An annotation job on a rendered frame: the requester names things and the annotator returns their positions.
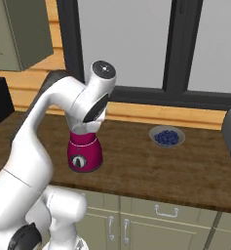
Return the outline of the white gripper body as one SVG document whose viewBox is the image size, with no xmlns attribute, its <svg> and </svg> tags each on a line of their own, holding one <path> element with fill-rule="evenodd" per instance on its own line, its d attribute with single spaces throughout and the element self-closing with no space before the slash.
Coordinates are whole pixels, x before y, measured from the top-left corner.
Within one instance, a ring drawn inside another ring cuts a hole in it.
<svg viewBox="0 0 231 250">
<path fill-rule="evenodd" d="M 88 123 L 76 121 L 73 125 L 74 134 L 89 134 L 96 133 L 102 124 L 101 120 L 96 120 Z"/>
</svg>

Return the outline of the magenta blender base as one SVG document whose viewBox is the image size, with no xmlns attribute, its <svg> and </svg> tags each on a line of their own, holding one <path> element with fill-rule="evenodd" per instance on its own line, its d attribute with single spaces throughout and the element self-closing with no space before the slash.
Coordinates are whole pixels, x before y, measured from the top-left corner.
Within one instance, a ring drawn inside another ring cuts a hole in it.
<svg viewBox="0 0 231 250">
<path fill-rule="evenodd" d="M 97 170 L 102 162 L 102 149 L 95 133 L 77 135 L 70 133 L 67 148 L 68 166 L 78 173 Z"/>
</svg>

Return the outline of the olive drawer front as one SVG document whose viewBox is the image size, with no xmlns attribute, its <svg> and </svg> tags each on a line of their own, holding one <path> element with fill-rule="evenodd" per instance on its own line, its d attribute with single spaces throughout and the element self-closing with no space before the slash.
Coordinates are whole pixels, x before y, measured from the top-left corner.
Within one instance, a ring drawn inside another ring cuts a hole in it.
<svg viewBox="0 0 231 250">
<path fill-rule="evenodd" d="M 120 209 L 120 198 L 118 195 L 81 190 L 86 197 L 88 206 L 95 209 L 118 211 Z"/>
<path fill-rule="evenodd" d="M 167 220 L 177 223 L 185 223 L 190 225 L 211 227 L 216 217 L 216 212 L 212 210 L 206 210 L 201 208 L 194 208 L 188 206 L 181 206 L 170 203 L 163 203 L 159 201 L 151 201 L 139 198 L 131 198 L 121 196 L 121 211 L 123 213 L 139 215 L 148 218 Z M 163 207 L 179 209 L 178 216 L 176 218 L 160 217 L 155 214 L 154 206 L 162 205 Z"/>
</svg>

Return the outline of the blueberries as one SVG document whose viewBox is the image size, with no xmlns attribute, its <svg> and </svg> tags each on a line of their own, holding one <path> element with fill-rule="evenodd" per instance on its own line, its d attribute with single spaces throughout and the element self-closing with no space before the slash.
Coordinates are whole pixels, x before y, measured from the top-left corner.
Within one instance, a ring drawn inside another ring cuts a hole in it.
<svg viewBox="0 0 231 250">
<path fill-rule="evenodd" d="M 179 136 L 173 130 L 164 130 L 154 136 L 157 143 L 164 146 L 174 146 L 178 143 Z"/>
</svg>

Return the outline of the grey bowl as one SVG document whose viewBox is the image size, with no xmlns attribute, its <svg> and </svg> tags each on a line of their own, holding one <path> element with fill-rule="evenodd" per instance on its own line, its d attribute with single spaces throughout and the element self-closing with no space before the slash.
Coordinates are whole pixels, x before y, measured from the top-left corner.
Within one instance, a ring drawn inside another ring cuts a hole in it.
<svg viewBox="0 0 231 250">
<path fill-rule="evenodd" d="M 175 132 L 177 132 L 178 136 L 179 136 L 179 140 L 178 140 L 178 143 L 174 146 L 164 146 L 164 145 L 160 145 L 159 143 L 156 142 L 156 140 L 154 139 L 154 136 L 164 130 L 173 130 Z M 155 126 L 153 127 L 150 131 L 149 131 L 149 137 L 150 139 L 157 145 L 157 146 L 160 146 L 160 147 L 165 147 L 165 148 L 171 148 L 171 147 L 175 147 L 175 146 L 179 146 L 181 145 L 184 141 L 185 141 L 185 135 L 184 133 L 176 128 L 176 127 L 173 127 L 173 126 L 167 126 L 167 125 L 158 125 L 158 126 Z"/>
</svg>

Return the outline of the olive cupboard door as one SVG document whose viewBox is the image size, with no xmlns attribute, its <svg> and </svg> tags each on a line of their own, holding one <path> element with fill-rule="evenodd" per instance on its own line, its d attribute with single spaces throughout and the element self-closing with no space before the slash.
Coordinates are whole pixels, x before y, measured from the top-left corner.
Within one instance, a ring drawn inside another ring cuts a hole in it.
<svg viewBox="0 0 231 250">
<path fill-rule="evenodd" d="M 218 213 L 209 250 L 231 250 L 231 213 Z"/>
<path fill-rule="evenodd" d="M 187 225 L 144 224 L 130 221 L 128 226 L 129 243 L 123 243 L 124 229 L 121 232 L 121 250 L 204 250 L 209 228 Z"/>
<path fill-rule="evenodd" d="M 113 216 L 112 232 L 115 239 L 109 242 L 108 217 Z M 120 250 L 120 214 L 118 211 L 88 208 L 85 217 L 76 224 L 79 235 L 90 250 Z"/>
</svg>

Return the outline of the black window frame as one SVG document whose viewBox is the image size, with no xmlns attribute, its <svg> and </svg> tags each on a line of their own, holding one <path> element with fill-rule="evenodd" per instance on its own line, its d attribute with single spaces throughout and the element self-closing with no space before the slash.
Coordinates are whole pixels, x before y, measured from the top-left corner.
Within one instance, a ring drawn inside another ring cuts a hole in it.
<svg viewBox="0 0 231 250">
<path fill-rule="evenodd" d="M 112 102 L 212 110 L 231 108 L 231 94 L 188 89 L 203 2 L 204 0 L 172 0 L 163 86 L 118 86 L 111 95 Z M 78 80 L 84 81 L 78 0 L 57 0 L 57 5 L 65 67 Z"/>
</svg>

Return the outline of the olive wall cupboard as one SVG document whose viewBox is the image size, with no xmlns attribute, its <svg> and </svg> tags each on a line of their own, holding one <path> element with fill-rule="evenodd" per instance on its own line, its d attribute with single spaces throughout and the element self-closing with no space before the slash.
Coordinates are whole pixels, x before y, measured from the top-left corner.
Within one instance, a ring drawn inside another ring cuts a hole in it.
<svg viewBox="0 0 231 250">
<path fill-rule="evenodd" d="M 23 71 L 52 53 L 45 0 L 0 0 L 0 70 Z"/>
</svg>

